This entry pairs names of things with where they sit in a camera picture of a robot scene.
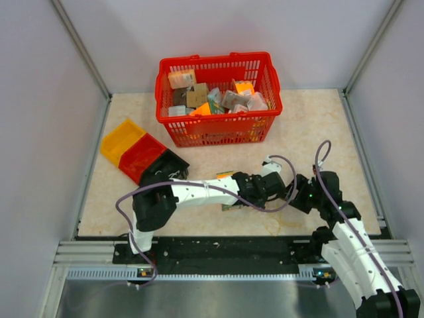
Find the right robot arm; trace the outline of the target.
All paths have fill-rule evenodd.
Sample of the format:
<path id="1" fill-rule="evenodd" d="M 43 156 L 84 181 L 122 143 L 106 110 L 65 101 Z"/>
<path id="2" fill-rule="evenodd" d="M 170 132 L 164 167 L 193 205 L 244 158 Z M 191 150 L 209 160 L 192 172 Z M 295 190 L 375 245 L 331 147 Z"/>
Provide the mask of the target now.
<path id="1" fill-rule="evenodd" d="M 313 231 L 304 260 L 326 261 L 351 296 L 357 317 L 418 317 L 421 300 L 390 272 L 368 236 L 361 214 L 343 199 L 335 172 L 298 174 L 288 187 L 290 205 L 317 210 L 324 227 Z"/>

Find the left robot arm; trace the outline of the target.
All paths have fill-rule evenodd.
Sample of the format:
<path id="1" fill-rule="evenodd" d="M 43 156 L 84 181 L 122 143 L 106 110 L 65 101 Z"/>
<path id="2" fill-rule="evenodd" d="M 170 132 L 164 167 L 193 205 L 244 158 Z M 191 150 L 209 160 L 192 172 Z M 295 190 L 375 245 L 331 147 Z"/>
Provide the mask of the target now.
<path id="1" fill-rule="evenodd" d="M 235 172 L 214 180 L 168 179 L 158 174 L 142 183 L 144 191 L 132 196 L 134 231 L 127 254 L 135 262 L 148 259 L 154 232 L 161 229 L 178 209 L 211 204 L 253 205 L 265 208 L 271 198 L 283 199 L 286 186 L 279 172 L 264 176 Z"/>

